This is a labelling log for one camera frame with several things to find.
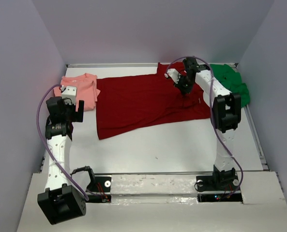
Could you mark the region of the dark red t shirt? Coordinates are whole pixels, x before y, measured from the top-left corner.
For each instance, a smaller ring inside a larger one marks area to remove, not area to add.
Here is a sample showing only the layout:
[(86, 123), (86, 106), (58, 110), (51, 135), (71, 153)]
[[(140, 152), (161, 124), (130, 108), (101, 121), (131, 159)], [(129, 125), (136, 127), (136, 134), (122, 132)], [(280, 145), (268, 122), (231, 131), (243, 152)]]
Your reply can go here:
[(155, 74), (100, 79), (96, 127), (100, 140), (135, 129), (210, 118), (203, 90), (194, 85), (182, 95), (170, 79), (167, 66), (158, 64)]

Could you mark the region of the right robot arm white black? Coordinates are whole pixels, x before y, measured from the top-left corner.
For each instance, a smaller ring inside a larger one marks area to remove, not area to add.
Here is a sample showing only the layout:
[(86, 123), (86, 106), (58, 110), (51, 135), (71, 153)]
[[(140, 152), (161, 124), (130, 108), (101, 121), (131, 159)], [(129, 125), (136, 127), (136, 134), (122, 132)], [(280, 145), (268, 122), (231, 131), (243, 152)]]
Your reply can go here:
[(241, 121), (241, 96), (232, 93), (214, 76), (207, 62), (198, 64), (198, 57), (180, 59), (185, 73), (168, 69), (166, 74), (182, 94), (189, 94), (195, 84), (203, 91), (203, 98), (210, 108), (211, 124), (216, 135), (216, 159), (211, 175), (196, 178), (195, 188), (199, 192), (222, 191), (227, 187), (238, 186), (236, 166), (239, 163), (233, 155), (233, 140)]

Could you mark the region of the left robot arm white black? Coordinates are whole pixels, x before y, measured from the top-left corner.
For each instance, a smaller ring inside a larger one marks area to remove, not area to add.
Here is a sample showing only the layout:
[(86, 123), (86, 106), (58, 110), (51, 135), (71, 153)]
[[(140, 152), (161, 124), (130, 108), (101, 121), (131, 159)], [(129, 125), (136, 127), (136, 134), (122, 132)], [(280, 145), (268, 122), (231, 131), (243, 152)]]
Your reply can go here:
[(49, 155), (48, 175), (37, 202), (49, 223), (56, 225), (86, 214), (89, 197), (70, 172), (73, 123), (83, 121), (84, 101), (65, 95), (49, 98), (46, 106), (49, 116), (39, 135)]

